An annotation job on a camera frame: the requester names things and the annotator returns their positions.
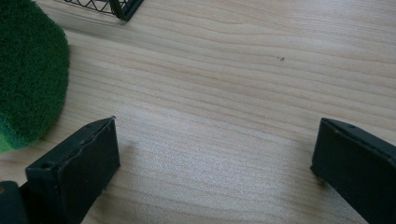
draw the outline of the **black plastic piece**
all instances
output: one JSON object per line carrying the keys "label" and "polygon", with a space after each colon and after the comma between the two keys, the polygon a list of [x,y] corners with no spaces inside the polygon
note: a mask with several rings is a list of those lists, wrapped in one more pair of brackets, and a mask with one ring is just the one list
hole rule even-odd
{"label": "black plastic piece", "polygon": [[0,224],[19,223],[17,213],[27,217],[21,224],[78,224],[119,167],[114,118],[90,123],[28,166],[19,189],[0,182],[10,189],[0,194]]}
{"label": "black plastic piece", "polygon": [[12,181],[0,182],[1,224],[28,224],[24,204],[17,183]]}
{"label": "black plastic piece", "polygon": [[113,14],[123,21],[128,21],[144,0],[64,0],[79,7],[96,12]]}
{"label": "black plastic piece", "polygon": [[369,223],[396,223],[396,147],[353,125],[322,119],[311,170]]}

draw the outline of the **green scrubbing pad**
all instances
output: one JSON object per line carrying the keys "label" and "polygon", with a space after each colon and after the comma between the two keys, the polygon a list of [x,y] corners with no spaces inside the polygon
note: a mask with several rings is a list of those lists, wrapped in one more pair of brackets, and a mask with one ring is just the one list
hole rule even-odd
{"label": "green scrubbing pad", "polygon": [[55,122],[67,89],[64,31],[30,0],[0,4],[0,152],[28,147]]}

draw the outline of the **black block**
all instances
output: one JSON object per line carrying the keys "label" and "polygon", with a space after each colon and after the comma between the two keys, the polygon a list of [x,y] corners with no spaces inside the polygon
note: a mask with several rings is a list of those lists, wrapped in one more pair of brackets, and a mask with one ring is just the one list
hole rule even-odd
{"label": "black block", "polygon": [[77,224],[120,167],[114,119],[90,123],[26,168],[43,224]]}
{"label": "black block", "polygon": [[369,223],[396,223],[396,147],[353,125],[322,119],[311,170]]}

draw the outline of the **wood grain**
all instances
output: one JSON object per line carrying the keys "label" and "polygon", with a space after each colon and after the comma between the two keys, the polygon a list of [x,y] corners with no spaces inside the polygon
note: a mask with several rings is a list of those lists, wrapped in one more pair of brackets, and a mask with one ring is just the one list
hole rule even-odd
{"label": "wood grain", "polygon": [[117,117],[93,223],[364,223],[309,170],[320,118],[396,144],[396,2],[146,0],[128,23],[37,3],[67,35],[64,110],[0,180]]}

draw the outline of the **black wire basket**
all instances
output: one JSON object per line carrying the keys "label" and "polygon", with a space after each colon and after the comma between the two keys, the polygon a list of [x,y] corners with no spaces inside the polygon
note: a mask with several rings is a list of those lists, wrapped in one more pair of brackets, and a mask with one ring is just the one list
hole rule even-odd
{"label": "black wire basket", "polygon": [[96,12],[115,15],[128,21],[142,4],[143,0],[64,0],[66,3],[84,7]]}

